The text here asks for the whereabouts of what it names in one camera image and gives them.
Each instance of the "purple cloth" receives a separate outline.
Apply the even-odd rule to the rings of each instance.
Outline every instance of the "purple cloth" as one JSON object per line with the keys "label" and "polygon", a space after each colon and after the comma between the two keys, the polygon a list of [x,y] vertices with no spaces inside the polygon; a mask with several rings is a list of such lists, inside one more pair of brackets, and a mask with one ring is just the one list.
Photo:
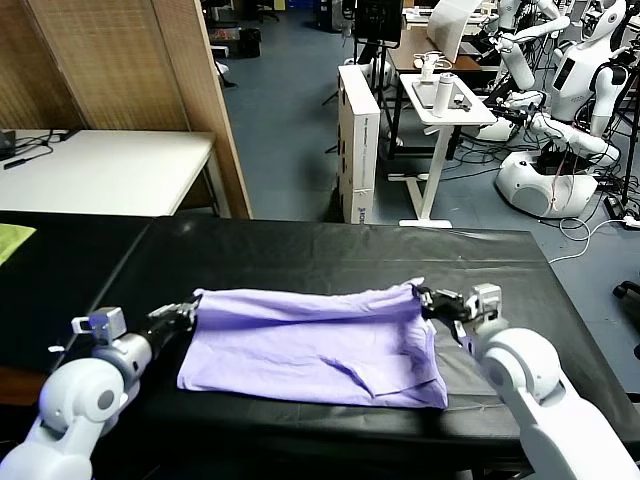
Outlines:
{"label": "purple cloth", "polygon": [[205,291],[178,387],[300,402],[446,408],[412,280],[321,296]]}

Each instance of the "desk leg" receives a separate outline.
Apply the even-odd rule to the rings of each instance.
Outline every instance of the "desk leg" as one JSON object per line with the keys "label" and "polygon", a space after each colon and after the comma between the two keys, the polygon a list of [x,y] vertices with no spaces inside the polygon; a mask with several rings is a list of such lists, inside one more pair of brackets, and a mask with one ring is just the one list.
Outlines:
{"label": "desk leg", "polygon": [[398,141],[398,128],[400,127],[400,112],[402,111],[402,97],[404,96],[404,87],[398,78],[398,88],[396,90],[396,101],[393,105],[393,122],[391,123],[391,136],[389,143],[388,160],[392,161],[396,156],[396,147]]}
{"label": "desk leg", "polygon": [[384,100],[384,67],[387,63],[387,49],[382,47],[382,53],[380,54],[380,76],[378,78],[378,105],[382,104]]}
{"label": "desk leg", "polygon": [[205,163],[202,169],[207,190],[211,199],[211,210],[213,214],[221,218],[231,218],[231,209],[227,201],[227,195],[224,191],[224,183],[222,175],[218,167],[218,160],[215,153],[211,152],[211,157]]}
{"label": "desk leg", "polygon": [[447,160],[453,160],[453,155],[456,153],[456,147],[460,140],[460,133],[462,133],[462,127],[458,125],[453,129],[453,135],[451,135],[451,140],[449,141],[449,147],[447,148]]}
{"label": "desk leg", "polygon": [[433,208],[433,201],[436,198],[436,192],[438,191],[438,183],[440,183],[442,169],[447,161],[447,149],[451,136],[453,135],[454,128],[455,127],[451,125],[443,125],[440,128],[438,142],[436,143],[436,150],[433,153],[433,159],[431,160],[427,186],[424,190],[422,208],[417,212],[419,220],[429,220],[431,215],[431,209]]}

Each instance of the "cardboard box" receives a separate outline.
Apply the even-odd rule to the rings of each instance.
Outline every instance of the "cardboard box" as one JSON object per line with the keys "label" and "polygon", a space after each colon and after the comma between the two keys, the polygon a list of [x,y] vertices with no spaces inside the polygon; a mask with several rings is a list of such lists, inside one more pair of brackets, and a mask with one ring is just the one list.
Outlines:
{"label": "cardboard box", "polygon": [[375,187],[380,108],[358,65],[338,67],[339,150],[353,172],[353,188]]}
{"label": "cardboard box", "polygon": [[339,67],[338,162],[340,204],[346,223],[371,223],[380,109],[357,65]]}
{"label": "cardboard box", "polygon": [[345,223],[367,225],[373,220],[372,188],[365,190],[353,190],[345,186],[340,190],[340,206]]}

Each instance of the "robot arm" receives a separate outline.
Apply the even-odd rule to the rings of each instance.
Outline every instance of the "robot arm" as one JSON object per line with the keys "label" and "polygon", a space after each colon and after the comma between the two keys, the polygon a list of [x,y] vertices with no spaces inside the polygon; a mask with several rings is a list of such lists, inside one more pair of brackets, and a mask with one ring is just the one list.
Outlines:
{"label": "robot arm", "polygon": [[616,100],[629,78],[628,71],[620,66],[601,69],[594,81],[596,103],[591,116],[591,135],[602,137],[616,104]]}
{"label": "robot arm", "polygon": [[97,342],[93,358],[69,362],[47,379],[40,414],[24,443],[0,464],[0,480],[90,480],[98,439],[135,398],[140,377],[160,349],[193,327],[198,300],[150,313],[151,324],[140,333],[127,333],[120,308],[74,319],[74,332],[89,333]]}
{"label": "robot arm", "polygon": [[[522,0],[498,1],[498,26],[501,31],[513,32],[516,28],[516,15]],[[553,0],[538,0],[535,2],[538,10],[551,20],[561,16],[560,10]]]}
{"label": "robot arm", "polygon": [[532,88],[535,84],[535,77],[519,44],[564,30],[571,22],[569,17],[560,14],[553,0],[538,0],[536,5],[551,21],[526,28],[515,34],[503,33],[495,40],[496,50],[500,53],[505,66],[521,90]]}
{"label": "robot arm", "polygon": [[[509,328],[502,317],[500,287],[474,287],[466,302],[451,292],[428,292],[423,298],[432,316],[442,319],[444,314],[445,321],[473,332],[474,357],[513,413],[535,478],[640,479],[611,425],[562,371],[553,345],[532,330]],[[466,334],[460,325],[457,331]]]}
{"label": "robot arm", "polygon": [[553,50],[553,63],[555,63],[556,67],[560,66],[560,63],[562,63],[562,59],[564,58],[565,53],[567,52],[567,50],[569,50],[569,48],[573,47],[574,45],[576,45],[576,42],[572,40],[564,40],[560,42],[560,45],[558,45],[558,48]]}
{"label": "robot arm", "polygon": [[591,157],[592,163],[608,167],[618,160],[620,151],[600,137],[589,135],[577,128],[551,119],[544,113],[536,113],[529,123],[534,133],[542,133],[563,146],[569,145],[578,156]]}

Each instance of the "black tablecloth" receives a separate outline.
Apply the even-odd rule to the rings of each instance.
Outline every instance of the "black tablecloth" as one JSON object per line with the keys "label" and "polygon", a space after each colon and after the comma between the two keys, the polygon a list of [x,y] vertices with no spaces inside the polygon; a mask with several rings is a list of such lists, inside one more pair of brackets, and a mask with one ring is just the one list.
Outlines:
{"label": "black tablecloth", "polygon": [[[511,324],[548,338],[580,394],[629,448],[640,446],[640,417],[528,233],[163,218],[147,230],[101,303],[121,305],[136,327],[150,310],[198,287],[342,294],[415,276],[459,292],[485,282],[502,286]],[[450,394],[442,414],[180,391],[175,382],[187,335],[150,367],[111,438],[158,451],[206,452],[224,443],[338,458],[428,459],[445,468],[522,461],[510,412],[437,327]]]}
{"label": "black tablecloth", "polygon": [[96,308],[151,221],[0,212],[0,223],[37,229],[0,266],[0,365],[47,372],[56,359],[47,347],[68,340],[71,319]]}
{"label": "black tablecloth", "polygon": [[[634,453],[640,417],[528,233],[215,220],[13,214],[38,232],[0,267],[0,365],[45,370],[46,347],[73,316],[121,305],[130,328],[193,289],[340,294],[424,276],[466,292],[502,286],[504,314],[556,346],[565,372]],[[167,347],[120,424],[100,444],[184,455],[217,448],[415,462],[433,469],[521,462],[517,426],[473,360],[438,328],[450,408],[394,410],[299,404],[175,387],[190,337]]]}

